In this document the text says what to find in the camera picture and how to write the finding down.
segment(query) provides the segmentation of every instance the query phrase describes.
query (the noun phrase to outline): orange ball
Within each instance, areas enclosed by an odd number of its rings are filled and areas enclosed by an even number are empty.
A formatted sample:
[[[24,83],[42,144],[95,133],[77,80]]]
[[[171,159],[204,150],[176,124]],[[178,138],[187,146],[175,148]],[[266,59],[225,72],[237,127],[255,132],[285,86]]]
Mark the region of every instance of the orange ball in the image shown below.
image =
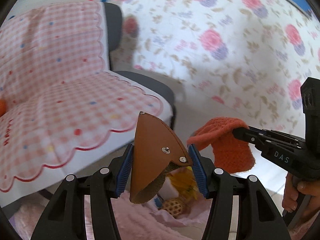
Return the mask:
[[[7,103],[3,99],[0,99],[0,117],[3,116],[6,111],[7,111]]]

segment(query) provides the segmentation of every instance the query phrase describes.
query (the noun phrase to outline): yellow plush toy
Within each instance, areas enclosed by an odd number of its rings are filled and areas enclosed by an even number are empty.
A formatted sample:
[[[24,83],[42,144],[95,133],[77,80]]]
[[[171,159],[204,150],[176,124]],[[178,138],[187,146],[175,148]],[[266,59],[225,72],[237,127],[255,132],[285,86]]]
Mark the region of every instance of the yellow plush toy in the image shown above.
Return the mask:
[[[198,198],[199,190],[191,167],[167,176],[179,192],[179,197],[166,200],[162,209],[167,210],[173,217],[177,217],[186,210],[188,202]]]

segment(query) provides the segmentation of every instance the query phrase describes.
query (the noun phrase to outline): metal rivet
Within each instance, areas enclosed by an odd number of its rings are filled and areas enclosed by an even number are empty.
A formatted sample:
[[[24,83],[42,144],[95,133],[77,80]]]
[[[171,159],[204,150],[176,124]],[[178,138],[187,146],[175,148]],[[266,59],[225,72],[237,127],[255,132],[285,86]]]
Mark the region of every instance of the metal rivet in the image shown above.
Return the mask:
[[[216,169],[214,170],[214,173],[221,175],[221,174],[223,174],[223,169],[216,168]]]
[[[252,182],[257,182],[258,181],[257,177],[253,176],[253,175],[249,176],[249,180],[252,181]]]
[[[182,163],[186,163],[187,162],[187,158],[182,156],[179,158],[179,161],[181,161]]]
[[[170,153],[169,147],[163,147],[163,148],[162,148],[162,151],[163,151],[164,153],[167,153],[167,154]]]
[[[100,173],[101,174],[108,174],[110,172],[110,170],[108,169],[108,168],[102,168],[101,170],[100,170]]]
[[[66,180],[67,181],[73,181],[75,179],[75,176],[73,176],[72,174],[70,174],[70,175],[68,175],[67,177],[66,177]]]

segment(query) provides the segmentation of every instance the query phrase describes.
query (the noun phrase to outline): blue gripper pad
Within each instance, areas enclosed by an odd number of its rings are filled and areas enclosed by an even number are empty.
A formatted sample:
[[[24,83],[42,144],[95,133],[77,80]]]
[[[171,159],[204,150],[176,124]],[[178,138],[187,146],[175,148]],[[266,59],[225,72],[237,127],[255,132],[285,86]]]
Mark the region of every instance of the blue gripper pad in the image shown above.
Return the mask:
[[[188,148],[189,156],[192,159],[192,171],[196,178],[196,182],[198,185],[199,192],[205,197],[209,197],[209,189],[208,189],[208,181],[207,174],[202,166],[200,161],[201,155],[199,151],[194,147],[194,145],[190,145]]]
[[[128,178],[132,169],[133,145],[130,145],[127,147],[122,158],[123,158],[123,162],[116,178],[115,193],[118,197],[120,197],[121,193],[124,192],[125,186],[127,185]]]

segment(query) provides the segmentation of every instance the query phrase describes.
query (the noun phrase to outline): fingernail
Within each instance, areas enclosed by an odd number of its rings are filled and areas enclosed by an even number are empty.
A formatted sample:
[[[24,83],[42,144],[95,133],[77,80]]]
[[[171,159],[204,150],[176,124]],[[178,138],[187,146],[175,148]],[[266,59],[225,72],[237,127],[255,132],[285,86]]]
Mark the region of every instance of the fingernail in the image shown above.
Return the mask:
[[[291,195],[291,198],[294,200],[294,201],[296,201],[297,199],[298,199],[298,194],[292,194]]]
[[[307,184],[305,182],[300,182],[298,184],[298,190],[300,191],[300,190],[304,189],[306,186],[307,186]]]

